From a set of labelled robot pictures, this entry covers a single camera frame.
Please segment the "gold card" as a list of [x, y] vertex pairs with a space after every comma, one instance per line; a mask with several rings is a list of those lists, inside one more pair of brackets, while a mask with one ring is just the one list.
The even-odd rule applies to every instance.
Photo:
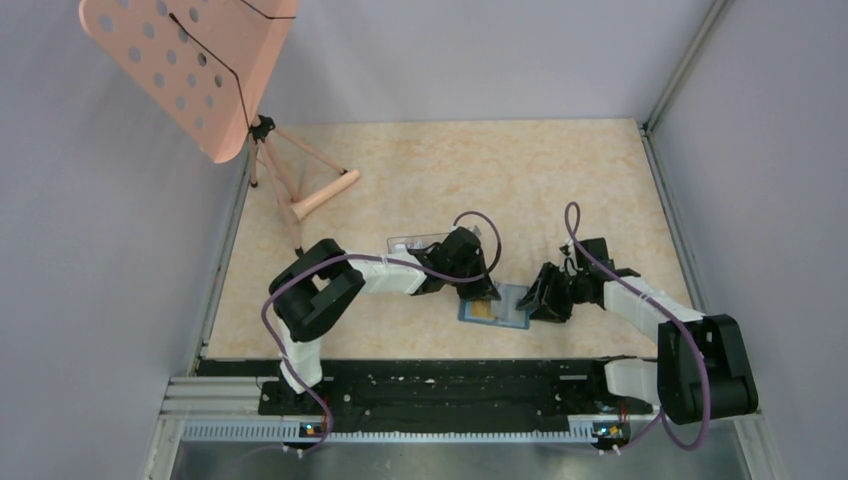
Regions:
[[469, 322], [493, 322], [496, 316], [489, 301], [470, 301], [463, 306], [461, 319]]

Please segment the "blue leather card holder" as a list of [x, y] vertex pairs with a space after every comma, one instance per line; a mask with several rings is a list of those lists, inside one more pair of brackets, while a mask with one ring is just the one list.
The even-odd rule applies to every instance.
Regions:
[[492, 310], [496, 316], [493, 322], [469, 322], [461, 319], [463, 306], [466, 302], [462, 300], [458, 309], [458, 320], [465, 323], [474, 323], [485, 326], [508, 328], [516, 330], [528, 330], [530, 328], [530, 319], [526, 311], [517, 311], [516, 303], [527, 293], [529, 287], [514, 284], [498, 284], [498, 291], [501, 294], [500, 301], [489, 301], [492, 305]]

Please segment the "clear plastic card box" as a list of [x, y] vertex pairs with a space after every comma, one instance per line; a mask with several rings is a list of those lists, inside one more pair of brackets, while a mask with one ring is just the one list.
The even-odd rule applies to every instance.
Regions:
[[387, 251], [390, 254], [403, 252], [410, 254], [430, 253], [438, 245], [443, 244], [451, 235], [452, 231], [389, 237], [386, 240]]

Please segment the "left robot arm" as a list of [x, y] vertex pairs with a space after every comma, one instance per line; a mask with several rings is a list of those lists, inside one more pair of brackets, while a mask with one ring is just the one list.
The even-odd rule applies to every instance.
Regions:
[[501, 299], [481, 241], [465, 227], [386, 255], [347, 252], [333, 239], [322, 239], [297, 255], [268, 287], [269, 308], [279, 323], [283, 346], [282, 398], [297, 413], [308, 413], [319, 404], [322, 338], [358, 295], [420, 296], [450, 285], [462, 301]]

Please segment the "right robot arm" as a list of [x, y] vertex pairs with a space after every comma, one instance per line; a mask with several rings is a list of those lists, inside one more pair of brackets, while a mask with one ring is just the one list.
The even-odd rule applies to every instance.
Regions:
[[616, 267], [604, 238], [562, 247], [573, 268], [545, 263], [517, 301], [533, 320], [564, 323], [594, 304], [635, 326], [657, 347], [653, 360], [604, 360], [586, 385], [589, 404], [612, 412], [626, 397], [660, 407], [677, 425], [748, 415], [759, 394], [738, 322], [685, 307], [629, 268]]

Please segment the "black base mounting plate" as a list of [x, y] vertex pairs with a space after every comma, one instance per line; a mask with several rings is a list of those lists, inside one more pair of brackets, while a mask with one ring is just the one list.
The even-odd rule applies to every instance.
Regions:
[[601, 390], [588, 359], [325, 360], [314, 395], [263, 383], [263, 416], [331, 414], [335, 433], [559, 433], [580, 415], [650, 415]]

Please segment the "pink perforated music stand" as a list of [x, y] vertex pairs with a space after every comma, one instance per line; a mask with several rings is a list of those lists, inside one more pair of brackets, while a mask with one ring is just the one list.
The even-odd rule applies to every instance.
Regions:
[[[245, 152], [251, 187], [264, 165], [286, 223], [296, 227], [360, 177], [260, 113], [298, 10], [296, 1], [82, 1], [78, 14], [89, 37], [213, 162]], [[327, 165], [335, 179], [304, 194], [271, 132]]]

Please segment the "aluminium rail frame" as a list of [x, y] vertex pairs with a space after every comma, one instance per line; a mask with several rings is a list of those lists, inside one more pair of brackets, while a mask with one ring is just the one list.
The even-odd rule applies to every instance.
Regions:
[[626, 416], [595, 413], [566, 385], [531, 378], [328, 379], [313, 395], [274, 378], [171, 381], [165, 414], [208, 418], [202, 438], [327, 442], [544, 442], [613, 448], [633, 430]]

